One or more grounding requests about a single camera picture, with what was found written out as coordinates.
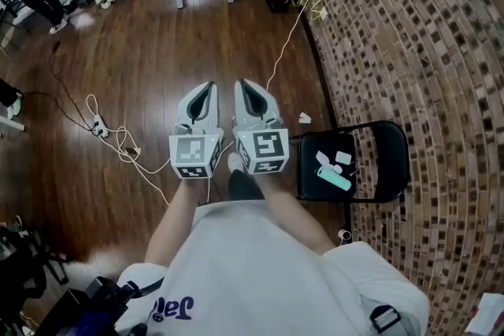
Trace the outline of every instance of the wooden floor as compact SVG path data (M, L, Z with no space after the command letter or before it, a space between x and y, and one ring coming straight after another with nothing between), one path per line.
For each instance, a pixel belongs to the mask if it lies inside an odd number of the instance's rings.
M150 170L169 157L168 136L179 100L196 85L213 80L227 145L232 140L235 81L245 77L265 86L296 13L273 15L264 0L184 0L184 5L178 10L175 0L117 0L110 9L92 6L72 17L79 26L92 20L90 27L69 26L52 36L49 24L34 17L35 28L13 63L0 68L0 77L23 92L53 94L83 123L50 73L52 66L88 123L92 116L85 99L94 94L106 124L125 125L132 132L142 148L139 162ZM291 134L328 128L301 25L270 90ZM312 117L311 125L298 123L301 112ZM21 214L28 223L50 223L54 248L79 261L69 269L74 286L87 285L84 272L114 275L141 259L165 211L160 194L110 148L66 120L50 99L27 95L18 120L26 132L0 127L0 220ZM215 177L217 190L212 188L214 201L227 197L225 157ZM294 190L293 165L285 176ZM168 199L179 182L170 167L152 180ZM332 234L340 229L336 207L308 208ZM44 305L42 314L49 307Z

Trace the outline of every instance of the white shirt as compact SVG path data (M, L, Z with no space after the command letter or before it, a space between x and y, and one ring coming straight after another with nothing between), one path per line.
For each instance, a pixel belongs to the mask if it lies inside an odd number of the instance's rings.
M352 245L360 250L345 256ZM371 270L379 274L369 287L373 299L413 316L424 334L426 296L367 244L352 245L317 255L277 227L263 201L202 206L169 268L134 264L123 272L120 285L165 280L158 291L130 301L116 330L127 334L147 323L156 336L371 334L362 306L362 289L370 285L363 273ZM346 268L350 260L355 264Z

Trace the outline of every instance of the foot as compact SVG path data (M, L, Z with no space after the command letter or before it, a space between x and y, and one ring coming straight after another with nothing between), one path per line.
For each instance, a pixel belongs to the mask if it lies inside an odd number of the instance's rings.
M54 35L56 34L58 31L62 30L63 28L66 27L66 24L68 24L67 20L63 19L61 20L61 23L59 25L56 25L54 27L51 27L51 29L49 30L49 33L51 35Z
M12 104L14 116L18 116L21 111L21 97L18 95L16 102Z
M243 172L243 161L238 153L233 152L228 155L228 168L231 173L236 169Z

